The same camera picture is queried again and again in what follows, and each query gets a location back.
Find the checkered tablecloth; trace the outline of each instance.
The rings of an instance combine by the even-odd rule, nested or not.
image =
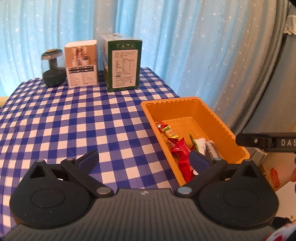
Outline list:
[[[109,93],[99,85],[47,88],[22,83],[0,109],[0,236],[15,226],[10,196],[37,159],[49,164],[97,149],[95,179],[117,188],[172,188],[178,183],[140,106],[177,97],[153,71],[141,69],[139,89]]]

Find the gray ridged surface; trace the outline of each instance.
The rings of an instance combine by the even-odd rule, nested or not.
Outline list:
[[[223,228],[205,218],[191,199],[172,195],[170,189],[120,189],[111,198],[96,200],[77,222],[51,230],[22,225],[4,241],[97,241],[97,240],[198,240],[261,241],[271,227],[239,231]]]

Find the jar lid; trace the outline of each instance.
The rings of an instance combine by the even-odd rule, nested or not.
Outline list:
[[[41,59],[49,60],[49,59],[57,58],[62,55],[63,55],[63,50],[61,49],[49,49],[41,55]]]

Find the white label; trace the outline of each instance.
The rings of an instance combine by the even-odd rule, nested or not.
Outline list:
[[[67,68],[66,71],[70,88],[98,84],[96,65]]]
[[[138,50],[112,51],[112,88],[136,85]]]

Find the box lid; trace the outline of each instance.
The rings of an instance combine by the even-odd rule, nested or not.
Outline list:
[[[113,34],[101,34],[100,37],[107,41],[126,41],[126,40],[138,40],[138,41],[142,41],[141,39],[135,38],[135,37],[131,37],[128,35],[124,35],[124,34],[119,34],[119,33],[113,33]]]
[[[98,40],[96,40],[96,39],[70,42],[65,45],[65,48],[76,47],[76,46],[85,46],[85,45],[95,45],[95,44],[97,44],[97,42],[98,42]]]

